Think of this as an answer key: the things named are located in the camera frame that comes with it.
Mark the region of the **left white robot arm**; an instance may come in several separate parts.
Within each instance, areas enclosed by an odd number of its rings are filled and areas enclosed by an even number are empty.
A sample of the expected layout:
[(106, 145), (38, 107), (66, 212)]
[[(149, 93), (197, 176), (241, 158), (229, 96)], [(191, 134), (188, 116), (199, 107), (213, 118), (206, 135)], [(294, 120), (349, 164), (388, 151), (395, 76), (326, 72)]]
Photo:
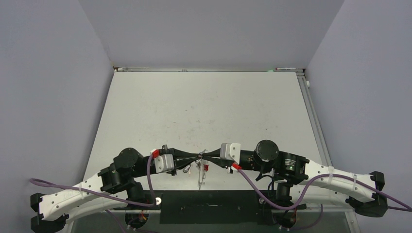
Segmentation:
[(31, 218), (31, 230), (56, 233), (70, 219), (81, 214), (124, 206), (133, 209), (159, 207), (161, 198), (155, 194), (151, 175), (175, 175), (178, 170), (202, 158), (203, 153), (189, 153), (167, 146), (152, 150), (149, 156), (143, 156), (134, 148), (125, 148), (108, 167), (74, 186), (31, 178), (30, 183), (36, 186), (59, 189), (54, 194), (30, 196), (31, 208), (36, 212)]

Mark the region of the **grey key tag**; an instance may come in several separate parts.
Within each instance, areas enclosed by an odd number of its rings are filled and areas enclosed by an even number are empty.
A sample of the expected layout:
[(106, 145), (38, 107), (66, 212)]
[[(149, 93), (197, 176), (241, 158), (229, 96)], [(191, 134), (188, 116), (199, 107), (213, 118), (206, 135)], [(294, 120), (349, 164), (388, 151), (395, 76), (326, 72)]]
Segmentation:
[(183, 169), (183, 173), (185, 174), (191, 174), (191, 168), (192, 168), (192, 164), (187, 165), (184, 169)]

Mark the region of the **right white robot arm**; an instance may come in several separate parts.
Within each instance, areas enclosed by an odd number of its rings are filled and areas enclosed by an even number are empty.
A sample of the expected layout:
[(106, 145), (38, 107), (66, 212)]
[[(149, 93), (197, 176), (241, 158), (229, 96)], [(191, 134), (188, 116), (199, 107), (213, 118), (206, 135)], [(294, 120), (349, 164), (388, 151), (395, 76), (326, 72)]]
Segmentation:
[[(242, 174), (268, 205), (295, 209), (301, 204), (349, 206), (357, 214), (382, 217), (389, 206), (382, 190), (384, 174), (355, 174), (319, 164), (306, 157), (280, 151), (271, 140), (262, 140), (254, 150), (241, 150), (239, 143), (223, 143), (220, 149), (200, 153), (199, 157)], [(259, 172), (256, 181), (273, 174), (274, 194), (264, 194), (246, 175), (246, 170)]]

